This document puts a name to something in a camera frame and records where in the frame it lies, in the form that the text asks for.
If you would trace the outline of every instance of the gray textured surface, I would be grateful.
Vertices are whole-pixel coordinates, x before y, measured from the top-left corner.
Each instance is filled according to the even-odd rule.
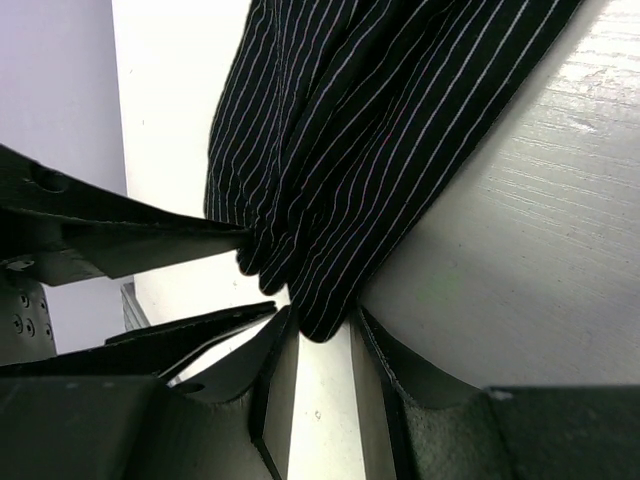
[[[640,3],[605,3],[365,296],[471,384],[640,383]]]

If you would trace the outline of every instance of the black striped cloth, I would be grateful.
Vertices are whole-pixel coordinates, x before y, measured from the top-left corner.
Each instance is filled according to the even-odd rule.
[[[205,198],[241,270],[330,338],[580,3],[253,0]]]

